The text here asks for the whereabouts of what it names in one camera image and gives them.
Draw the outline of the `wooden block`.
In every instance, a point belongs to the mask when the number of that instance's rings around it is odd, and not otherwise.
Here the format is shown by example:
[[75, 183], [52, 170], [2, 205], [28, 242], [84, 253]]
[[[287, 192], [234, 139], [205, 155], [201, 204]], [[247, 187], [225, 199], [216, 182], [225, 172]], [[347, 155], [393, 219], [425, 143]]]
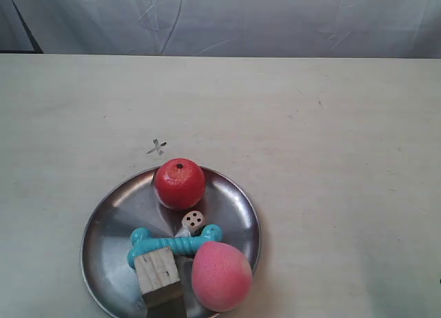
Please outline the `wooden block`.
[[148, 310], [183, 302], [181, 279], [170, 247], [137, 256], [134, 266]]

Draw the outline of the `round metal plate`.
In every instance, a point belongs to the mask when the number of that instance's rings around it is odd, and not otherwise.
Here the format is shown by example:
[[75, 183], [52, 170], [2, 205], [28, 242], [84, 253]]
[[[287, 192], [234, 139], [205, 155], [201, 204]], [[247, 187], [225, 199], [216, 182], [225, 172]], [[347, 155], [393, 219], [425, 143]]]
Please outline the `round metal plate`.
[[[81, 269], [95, 302], [111, 317], [147, 317], [136, 273], [127, 263], [130, 235], [147, 228], [154, 238], [182, 237], [185, 212], [162, 206], [151, 168], [108, 194], [92, 213], [81, 244]], [[223, 242], [239, 249], [252, 269], [258, 266], [262, 232], [252, 202], [232, 180], [204, 168], [205, 195], [195, 206], [206, 223], [223, 231]]]

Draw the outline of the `beige die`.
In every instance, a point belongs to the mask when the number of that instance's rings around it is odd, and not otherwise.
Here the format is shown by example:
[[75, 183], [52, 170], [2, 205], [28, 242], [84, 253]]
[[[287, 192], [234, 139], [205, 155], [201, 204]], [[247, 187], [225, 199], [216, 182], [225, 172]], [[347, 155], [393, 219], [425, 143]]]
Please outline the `beige die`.
[[189, 211], [183, 216], [182, 227], [190, 236], [198, 235], [205, 225], [205, 217], [199, 210]]

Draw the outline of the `grey backdrop cloth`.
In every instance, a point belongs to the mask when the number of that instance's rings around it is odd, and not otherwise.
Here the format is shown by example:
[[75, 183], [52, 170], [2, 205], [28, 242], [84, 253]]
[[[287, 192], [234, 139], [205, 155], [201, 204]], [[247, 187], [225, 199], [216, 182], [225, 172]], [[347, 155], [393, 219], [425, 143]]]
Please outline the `grey backdrop cloth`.
[[1, 50], [440, 56], [440, 0], [1, 0]]

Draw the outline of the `pink foam peach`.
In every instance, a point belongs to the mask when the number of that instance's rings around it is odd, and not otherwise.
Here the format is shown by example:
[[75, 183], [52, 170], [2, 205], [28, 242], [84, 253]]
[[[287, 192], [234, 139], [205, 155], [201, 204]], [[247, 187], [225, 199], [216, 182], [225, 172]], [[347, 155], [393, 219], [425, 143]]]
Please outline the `pink foam peach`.
[[246, 256], [217, 241], [203, 244], [192, 264], [192, 288], [209, 310], [227, 312], [239, 306], [252, 287], [253, 274]]

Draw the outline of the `red toy orange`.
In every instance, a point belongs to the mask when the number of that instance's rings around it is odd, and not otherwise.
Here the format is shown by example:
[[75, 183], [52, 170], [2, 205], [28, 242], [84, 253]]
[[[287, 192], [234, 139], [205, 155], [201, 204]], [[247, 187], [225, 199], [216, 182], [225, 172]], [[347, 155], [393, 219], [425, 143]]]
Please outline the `red toy orange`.
[[192, 160], [171, 159], [156, 171], [154, 189], [165, 207], [176, 211], [189, 210], [203, 198], [205, 176]]

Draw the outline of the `teal toy bone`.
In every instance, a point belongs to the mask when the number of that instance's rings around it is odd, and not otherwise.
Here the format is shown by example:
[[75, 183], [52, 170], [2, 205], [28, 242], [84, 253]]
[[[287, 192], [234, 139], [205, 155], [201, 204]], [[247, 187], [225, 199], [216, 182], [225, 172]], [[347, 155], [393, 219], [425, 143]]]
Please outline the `teal toy bone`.
[[138, 256], [166, 247], [170, 247], [174, 255], [194, 256], [203, 244], [222, 239], [223, 231], [215, 224], [205, 226], [195, 237], [153, 238], [147, 228], [137, 228], [130, 235], [132, 248], [127, 254], [127, 263], [135, 269], [134, 261]]

